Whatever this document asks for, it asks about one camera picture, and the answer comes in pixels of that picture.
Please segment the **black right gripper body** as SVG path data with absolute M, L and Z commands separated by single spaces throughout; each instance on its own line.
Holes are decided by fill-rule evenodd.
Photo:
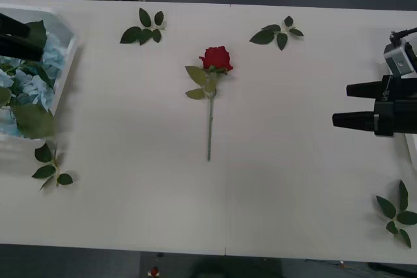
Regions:
M 416 78 L 385 75 L 374 105 L 374 134 L 416 134 Z

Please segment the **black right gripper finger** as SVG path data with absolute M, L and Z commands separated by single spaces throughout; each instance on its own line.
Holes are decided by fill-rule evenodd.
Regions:
M 346 86 L 347 96 L 357 98 L 378 98 L 382 82 L 357 83 Z
M 335 127 L 353 130 L 376 130 L 377 119 L 372 111 L 335 113 L 332 115 Z

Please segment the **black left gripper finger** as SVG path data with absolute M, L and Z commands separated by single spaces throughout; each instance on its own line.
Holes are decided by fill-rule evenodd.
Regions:
M 1 52 L 4 57 L 41 61 L 44 50 L 23 38 L 1 35 Z
M 11 36 L 28 36 L 31 28 L 17 20 L 4 14 L 0 14 L 0 33 Z

